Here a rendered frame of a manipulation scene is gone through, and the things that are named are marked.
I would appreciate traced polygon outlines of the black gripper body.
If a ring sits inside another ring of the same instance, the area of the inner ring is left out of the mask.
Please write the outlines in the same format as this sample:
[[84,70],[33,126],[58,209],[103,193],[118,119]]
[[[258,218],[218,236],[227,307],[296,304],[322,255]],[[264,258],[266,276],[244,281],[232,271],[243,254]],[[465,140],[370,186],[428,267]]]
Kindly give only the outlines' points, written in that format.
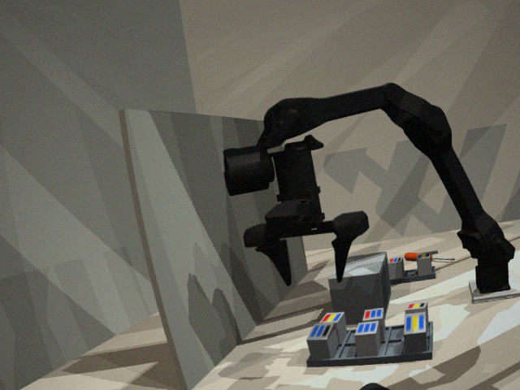
[[[306,190],[306,191],[302,191]],[[362,235],[369,228],[369,220],[364,210],[346,212],[339,214],[333,220],[326,220],[325,214],[321,211],[319,193],[320,187],[317,186],[316,180],[289,186],[279,187],[279,194],[276,195],[278,202],[292,201],[301,198],[307,198],[313,195],[314,201],[318,207],[320,223],[313,226],[306,226],[300,236],[332,233],[336,235],[337,240]],[[317,229],[312,229],[317,228]],[[243,239],[245,247],[270,247],[280,243],[280,239],[290,238],[288,236],[271,237],[266,223],[260,223],[245,230]]]

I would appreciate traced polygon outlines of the grey flat panel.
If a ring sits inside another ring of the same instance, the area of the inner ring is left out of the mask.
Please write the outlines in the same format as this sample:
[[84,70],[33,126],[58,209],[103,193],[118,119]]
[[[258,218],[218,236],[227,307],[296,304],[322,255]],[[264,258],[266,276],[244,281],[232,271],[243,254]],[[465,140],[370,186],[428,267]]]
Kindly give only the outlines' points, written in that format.
[[229,196],[223,151],[256,145],[264,122],[119,110],[149,277],[182,390],[192,390],[308,273],[302,236],[284,238],[292,284],[245,230],[280,204],[269,188]]

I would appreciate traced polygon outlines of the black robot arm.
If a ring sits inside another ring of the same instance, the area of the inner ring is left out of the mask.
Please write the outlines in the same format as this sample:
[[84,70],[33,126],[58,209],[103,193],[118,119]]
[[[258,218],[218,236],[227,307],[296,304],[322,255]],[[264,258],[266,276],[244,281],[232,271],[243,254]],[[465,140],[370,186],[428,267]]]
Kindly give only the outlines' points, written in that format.
[[[515,247],[505,239],[497,221],[483,210],[452,145],[452,129],[438,106],[396,83],[338,94],[332,97],[294,97],[278,101],[264,116],[264,130],[256,145],[223,151],[224,179],[229,196],[316,180],[311,150],[323,143],[305,136],[284,150],[268,153],[286,140],[334,119],[382,109],[401,127],[413,145],[432,162],[461,218],[457,233],[463,249],[477,258],[476,287],[481,293],[510,290],[508,262]],[[272,162],[274,159],[275,169]],[[310,190],[307,198],[282,201],[265,214],[271,237],[300,236],[306,226],[320,223]]]

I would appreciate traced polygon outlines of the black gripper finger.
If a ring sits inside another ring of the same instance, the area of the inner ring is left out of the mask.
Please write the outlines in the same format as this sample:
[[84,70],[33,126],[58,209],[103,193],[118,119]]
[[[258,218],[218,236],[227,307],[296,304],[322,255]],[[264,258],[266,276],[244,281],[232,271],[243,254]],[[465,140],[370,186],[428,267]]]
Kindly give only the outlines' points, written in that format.
[[279,274],[287,286],[292,284],[290,265],[288,260],[288,244],[287,240],[281,240],[280,243],[270,247],[255,248],[257,252],[263,252],[274,263]]
[[352,244],[352,241],[354,241],[357,237],[358,236],[353,236],[339,240],[337,240],[336,238],[334,241],[331,242],[335,250],[334,254],[336,262],[336,278],[338,283],[340,283],[343,279],[348,252]]

